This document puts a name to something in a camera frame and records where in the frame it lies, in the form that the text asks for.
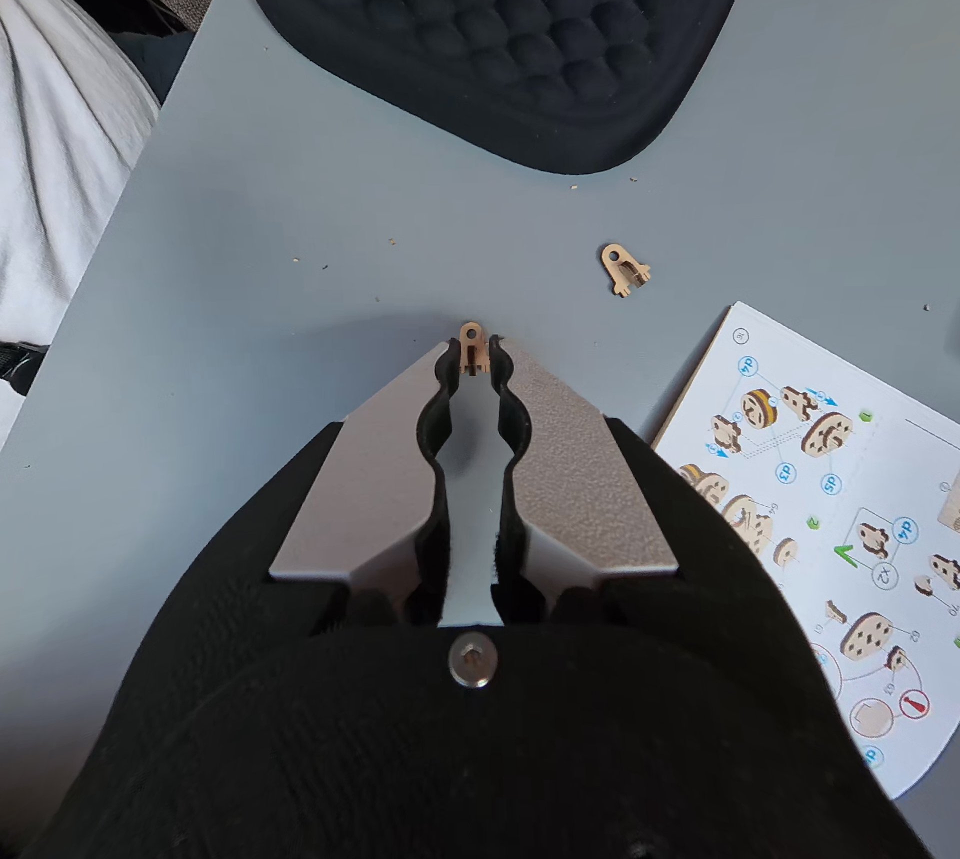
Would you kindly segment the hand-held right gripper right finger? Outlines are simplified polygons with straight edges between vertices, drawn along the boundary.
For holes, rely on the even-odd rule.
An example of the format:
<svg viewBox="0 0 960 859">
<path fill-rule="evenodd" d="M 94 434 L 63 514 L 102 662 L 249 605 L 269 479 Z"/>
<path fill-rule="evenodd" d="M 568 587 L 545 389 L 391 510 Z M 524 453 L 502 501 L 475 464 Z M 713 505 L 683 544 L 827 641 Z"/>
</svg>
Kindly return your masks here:
<svg viewBox="0 0 960 859">
<path fill-rule="evenodd" d="M 672 576 L 677 559 L 606 416 L 513 339 L 492 336 L 503 474 L 491 598 L 505 625 L 538 623 L 569 589 Z"/>
</svg>

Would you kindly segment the person's white shirt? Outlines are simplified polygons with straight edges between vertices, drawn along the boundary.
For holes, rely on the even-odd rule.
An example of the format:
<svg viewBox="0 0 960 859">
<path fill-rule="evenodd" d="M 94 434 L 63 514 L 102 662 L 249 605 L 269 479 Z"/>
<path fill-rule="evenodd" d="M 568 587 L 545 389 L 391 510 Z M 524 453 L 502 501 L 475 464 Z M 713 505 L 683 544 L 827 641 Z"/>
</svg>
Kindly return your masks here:
<svg viewBox="0 0 960 859">
<path fill-rule="evenodd" d="M 54 339 L 161 101 L 74 0 L 1 0 L 1 339 Z"/>
</svg>

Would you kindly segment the black bumpy cushion pad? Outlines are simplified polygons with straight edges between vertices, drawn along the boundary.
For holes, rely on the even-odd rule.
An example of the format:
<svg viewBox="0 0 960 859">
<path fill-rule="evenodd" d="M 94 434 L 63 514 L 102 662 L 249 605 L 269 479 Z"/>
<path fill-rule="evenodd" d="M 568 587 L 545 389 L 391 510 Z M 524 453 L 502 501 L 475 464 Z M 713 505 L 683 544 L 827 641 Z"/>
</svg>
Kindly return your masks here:
<svg viewBox="0 0 960 859">
<path fill-rule="evenodd" d="M 643 151 L 735 0 L 255 0 L 319 68 L 520 166 L 579 176 Z"/>
</svg>

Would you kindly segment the assembly instruction booklet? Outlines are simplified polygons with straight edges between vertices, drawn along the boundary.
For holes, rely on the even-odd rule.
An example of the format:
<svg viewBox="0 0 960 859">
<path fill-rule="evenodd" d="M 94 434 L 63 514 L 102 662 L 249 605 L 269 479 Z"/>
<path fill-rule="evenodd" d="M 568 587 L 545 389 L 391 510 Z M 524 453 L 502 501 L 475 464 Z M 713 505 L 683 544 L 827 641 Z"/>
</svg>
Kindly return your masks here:
<svg viewBox="0 0 960 859">
<path fill-rule="evenodd" d="M 906 793 L 958 727 L 958 423 L 737 302 L 654 450 L 759 560 Z"/>
</svg>

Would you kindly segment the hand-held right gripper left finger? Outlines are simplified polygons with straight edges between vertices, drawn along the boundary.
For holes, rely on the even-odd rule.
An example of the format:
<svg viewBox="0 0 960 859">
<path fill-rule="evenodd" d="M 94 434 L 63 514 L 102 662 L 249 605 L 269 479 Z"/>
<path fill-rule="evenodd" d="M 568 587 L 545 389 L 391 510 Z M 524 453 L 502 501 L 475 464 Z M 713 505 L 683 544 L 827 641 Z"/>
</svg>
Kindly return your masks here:
<svg viewBox="0 0 960 859">
<path fill-rule="evenodd" d="M 450 511 L 437 455 L 460 361 L 460 341 L 441 342 L 342 421 L 270 577 L 376 591 L 410 624 L 439 624 Z"/>
</svg>

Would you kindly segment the small wooden puzzle piece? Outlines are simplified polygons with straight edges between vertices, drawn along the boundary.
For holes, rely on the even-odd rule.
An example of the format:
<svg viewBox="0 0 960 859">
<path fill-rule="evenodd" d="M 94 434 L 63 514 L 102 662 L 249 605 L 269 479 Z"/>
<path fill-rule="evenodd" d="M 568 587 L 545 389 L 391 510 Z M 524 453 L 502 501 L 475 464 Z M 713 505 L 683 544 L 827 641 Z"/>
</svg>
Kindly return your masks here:
<svg viewBox="0 0 960 859">
<path fill-rule="evenodd" d="M 640 262 L 622 244 L 611 242 L 601 249 L 601 263 L 610 278 L 611 290 L 621 299 L 628 298 L 651 279 L 650 265 Z"/>
<path fill-rule="evenodd" d="M 464 323 L 459 335 L 460 373 L 471 377 L 491 369 L 487 335 L 477 321 Z"/>
</svg>

